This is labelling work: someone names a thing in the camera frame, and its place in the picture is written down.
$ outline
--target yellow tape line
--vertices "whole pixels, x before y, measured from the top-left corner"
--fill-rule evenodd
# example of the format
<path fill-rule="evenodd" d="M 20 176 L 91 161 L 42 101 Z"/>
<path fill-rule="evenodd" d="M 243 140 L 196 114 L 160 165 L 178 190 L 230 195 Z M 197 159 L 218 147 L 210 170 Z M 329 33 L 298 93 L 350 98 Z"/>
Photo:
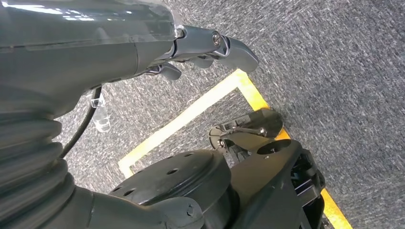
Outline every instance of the yellow tape line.
<path fill-rule="evenodd" d="M 240 77 L 238 88 L 253 110 L 256 111 L 261 108 L 269 108 L 268 104 L 263 99 L 262 95 L 254 86 L 252 81 L 250 81 L 247 74 L 242 72 L 238 76 Z M 282 129 L 276 139 L 290 139 L 290 136 L 284 129 Z M 325 201 L 324 213 L 326 217 L 328 217 L 332 226 L 335 229 L 353 229 L 326 189 L 322 190 L 321 194 L 323 196 L 323 200 Z"/>
<path fill-rule="evenodd" d="M 322 190 L 321 194 L 325 201 L 323 213 L 328 217 L 333 227 L 335 229 L 353 229 L 326 189 Z"/>

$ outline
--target metal screw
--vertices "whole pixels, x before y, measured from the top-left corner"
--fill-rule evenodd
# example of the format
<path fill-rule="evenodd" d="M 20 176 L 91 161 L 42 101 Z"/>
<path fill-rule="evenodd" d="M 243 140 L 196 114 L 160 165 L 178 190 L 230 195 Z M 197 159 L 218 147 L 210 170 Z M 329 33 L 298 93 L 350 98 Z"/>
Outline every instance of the metal screw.
<path fill-rule="evenodd" d="M 259 131 L 260 131 L 261 136 L 266 137 L 266 135 L 267 135 L 267 130 L 266 130 L 265 128 L 261 127 L 261 128 L 259 129 Z"/>
<path fill-rule="evenodd" d="M 224 141 L 223 141 L 222 139 L 219 139 L 219 140 L 217 141 L 217 143 L 218 143 L 218 147 L 219 147 L 219 148 L 223 148 L 223 147 L 224 147 Z"/>
<path fill-rule="evenodd" d="M 221 35 L 219 35 L 219 33 L 215 32 L 213 33 L 213 41 L 214 41 L 214 45 L 218 46 L 221 44 Z"/>

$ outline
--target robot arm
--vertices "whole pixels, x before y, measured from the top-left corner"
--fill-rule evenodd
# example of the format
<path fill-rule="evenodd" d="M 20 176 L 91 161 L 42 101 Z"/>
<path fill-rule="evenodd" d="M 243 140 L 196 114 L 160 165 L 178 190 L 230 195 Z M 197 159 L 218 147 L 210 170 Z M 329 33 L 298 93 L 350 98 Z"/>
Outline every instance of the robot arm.
<path fill-rule="evenodd" d="M 0 228 L 203 226 L 190 198 L 145 207 L 75 186 L 58 158 L 62 145 L 52 142 L 61 131 L 53 119 L 103 83 L 144 73 L 177 79 L 169 61 L 253 71 L 250 49 L 178 26 L 166 7 L 141 0 L 1 0 L 0 31 Z"/>

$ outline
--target clear plastic clip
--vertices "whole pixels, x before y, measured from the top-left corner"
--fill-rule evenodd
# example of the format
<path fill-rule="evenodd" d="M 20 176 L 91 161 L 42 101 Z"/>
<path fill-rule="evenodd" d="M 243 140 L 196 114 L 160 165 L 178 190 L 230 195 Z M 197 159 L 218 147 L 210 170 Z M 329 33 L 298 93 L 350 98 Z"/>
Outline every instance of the clear plastic clip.
<path fill-rule="evenodd" d="M 96 109 L 92 118 L 96 129 L 101 133 L 109 131 L 111 129 L 111 123 L 103 93 L 100 94 L 100 98 L 98 99 L 90 99 L 90 104 Z"/>

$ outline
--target black cable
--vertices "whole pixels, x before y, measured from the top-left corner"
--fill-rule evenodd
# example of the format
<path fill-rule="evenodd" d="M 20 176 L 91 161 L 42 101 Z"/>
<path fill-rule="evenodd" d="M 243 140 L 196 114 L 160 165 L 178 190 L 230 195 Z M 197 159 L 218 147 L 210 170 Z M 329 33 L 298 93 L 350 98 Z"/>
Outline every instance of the black cable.
<path fill-rule="evenodd" d="M 93 99 L 98 99 L 100 98 L 101 94 L 101 86 L 95 89 L 93 93 Z M 64 146 L 64 149 L 62 151 L 62 154 L 59 156 L 60 158 L 64 158 L 67 153 L 73 148 L 73 146 L 76 144 L 76 142 L 79 140 L 79 138 L 82 136 L 84 131 L 86 130 L 88 124 L 90 123 L 91 119 L 93 118 L 94 112 L 96 111 L 96 108 L 92 107 L 90 105 L 87 114 L 85 118 L 83 119 L 82 123 L 80 124 L 79 128 L 76 130 L 75 135 L 73 135 L 72 139 Z"/>

